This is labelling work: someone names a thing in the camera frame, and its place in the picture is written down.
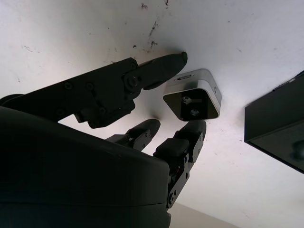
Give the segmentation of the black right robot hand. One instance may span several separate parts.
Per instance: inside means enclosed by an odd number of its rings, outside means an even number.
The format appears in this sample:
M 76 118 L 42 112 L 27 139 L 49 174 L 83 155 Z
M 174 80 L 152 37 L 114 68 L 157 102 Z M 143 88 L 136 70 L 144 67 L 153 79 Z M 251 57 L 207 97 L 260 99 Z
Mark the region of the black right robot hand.
M 142 90 L 187 64 L 185 52 L 137 64 L 133 58 L 0 101 L 0 225 L 3 228 L 167 228 L 206 133 L 188 122 L 153 155 L 160 128 L 146 120 L 101 139 L 62 125 L 103 128 L 128 115 Z

